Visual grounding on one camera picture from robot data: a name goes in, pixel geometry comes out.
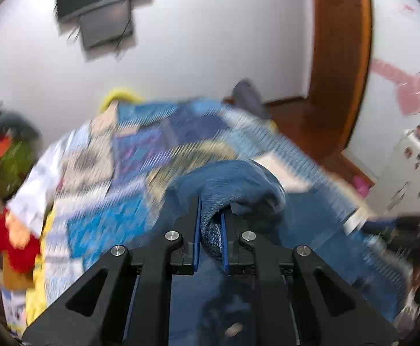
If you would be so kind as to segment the blue denim jacket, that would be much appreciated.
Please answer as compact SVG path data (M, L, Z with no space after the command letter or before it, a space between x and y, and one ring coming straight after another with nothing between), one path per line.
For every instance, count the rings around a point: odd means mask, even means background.
M393 294L363 287L380 277L367 267L362 246L344 233L320 189L287 194L274 174L252 160L210 163L167 187L153 238L170 230L195 198L201 202L198 268L192 275L173 275L168 345L258 345L255 280L229 275L222 263L223 211L242 217L248 229L274 245L309 246L391 323Z

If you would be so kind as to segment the blue patchwork bedspread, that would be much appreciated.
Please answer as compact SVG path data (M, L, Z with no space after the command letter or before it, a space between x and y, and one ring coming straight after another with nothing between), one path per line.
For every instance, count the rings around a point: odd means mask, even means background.
M396 319L408 296L408 267L386 253L376 238L348 226L358 205L267 122L205 98L134 106L121 102L117 111L117 126L101 143L113 165L106 196L54 218L55 229L66 227L69 257L82 260L82 274L111 246L143 242L152 235L165 191L177 177L214 162L252 160L274 174L287 194L320 189L344 233L362 246L367 267L380 277L379 283L365 280L363 287L393 294L390 320ZM90 176L82 171L96 164L101 161L94 153L69 159L64 166L71 172L60 182L59 194L88 185Z

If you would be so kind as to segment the red orange plush garment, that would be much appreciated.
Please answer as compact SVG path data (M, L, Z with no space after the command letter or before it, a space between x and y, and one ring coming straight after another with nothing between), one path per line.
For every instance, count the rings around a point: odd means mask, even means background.
M9 291L32 288L35 260L40 253L40 241L4 208L0 213L3 287Z

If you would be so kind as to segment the white shirt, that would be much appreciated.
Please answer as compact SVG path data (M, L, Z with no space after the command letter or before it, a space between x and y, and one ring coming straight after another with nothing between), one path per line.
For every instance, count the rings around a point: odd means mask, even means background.
M54 201L57 186L62 178L63 155L86 148L89 138L90 125L84 123L51 144L7 203L8 211L16 216L34 237L41 236L47 208Z

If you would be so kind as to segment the black wall television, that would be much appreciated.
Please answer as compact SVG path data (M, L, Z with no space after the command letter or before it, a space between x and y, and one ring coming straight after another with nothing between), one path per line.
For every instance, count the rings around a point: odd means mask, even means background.
M59 23L76 20L86 50L115 42L133 34L133 0L56 0Z

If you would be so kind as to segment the pink wall sticker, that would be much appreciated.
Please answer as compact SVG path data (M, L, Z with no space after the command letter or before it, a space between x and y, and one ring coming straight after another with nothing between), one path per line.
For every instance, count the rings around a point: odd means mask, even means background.
M403 116L420 114L420 72L408 74L381 59L373 59L370 69L393 83L395 99Z

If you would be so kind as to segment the white cabinet with stickers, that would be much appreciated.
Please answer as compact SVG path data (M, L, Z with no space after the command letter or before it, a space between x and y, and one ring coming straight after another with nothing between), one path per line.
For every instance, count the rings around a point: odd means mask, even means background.
M404 132L366 203L382 217L420 213L420 137L415 130Z

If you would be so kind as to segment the green patterned cloth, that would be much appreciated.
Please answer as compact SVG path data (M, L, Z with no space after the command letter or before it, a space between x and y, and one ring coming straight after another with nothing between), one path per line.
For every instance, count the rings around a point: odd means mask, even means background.
M0 111L0 197L10 199L37 161L40 132L16 112Z

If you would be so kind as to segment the wooden door frame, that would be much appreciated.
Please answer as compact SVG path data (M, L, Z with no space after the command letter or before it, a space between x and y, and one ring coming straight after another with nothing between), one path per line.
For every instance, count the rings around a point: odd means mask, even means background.
M300 96L265 104L271 128L348 183L372 180L344 156L362 104L372 47L371 0L313 0L310 83Z

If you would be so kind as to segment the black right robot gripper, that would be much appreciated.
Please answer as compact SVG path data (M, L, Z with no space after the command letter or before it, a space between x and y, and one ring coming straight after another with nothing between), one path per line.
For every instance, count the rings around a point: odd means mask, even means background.
M420 213L365 221L361 232L377 236L389 251L420 262Z

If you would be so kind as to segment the dark blue garment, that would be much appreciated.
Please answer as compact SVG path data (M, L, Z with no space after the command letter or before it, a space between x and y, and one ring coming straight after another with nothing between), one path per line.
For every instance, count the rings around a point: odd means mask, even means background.
M262 103L258 90L249 79L242 79L235 85L231 98L237 108L244 109L262 120L271 119L271 115Z

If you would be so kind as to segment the yellow blanket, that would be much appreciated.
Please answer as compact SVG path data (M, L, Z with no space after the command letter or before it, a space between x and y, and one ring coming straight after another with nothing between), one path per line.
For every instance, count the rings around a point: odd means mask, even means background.
M117 106L121 102L127 106L134 106L142 104L144 100L129 89L112 89L102 102L101 111L88 122L90 125L88 146L63 155L60 182L67 179L71 172L64 166L69 159L77 159L88 152L94 153L101 164L82 171L90 176L88 185L77 184L75 189L69 189L62 195L59 194L61 184L57 186L54 201L48 206L43 221L40 236L41 253L36 257L33 269L34 286L26 292L27 326L47 309L53 301L52 296L57 297L62 294L84 271L81 259L69 257L66 227L62 227L62 230L55 229L54 218L63 210L74 211L89 201L100 200L106 196L113 165L108 156L109 149L104 148L101 143L111 138L111 133L117 126L119 120Z

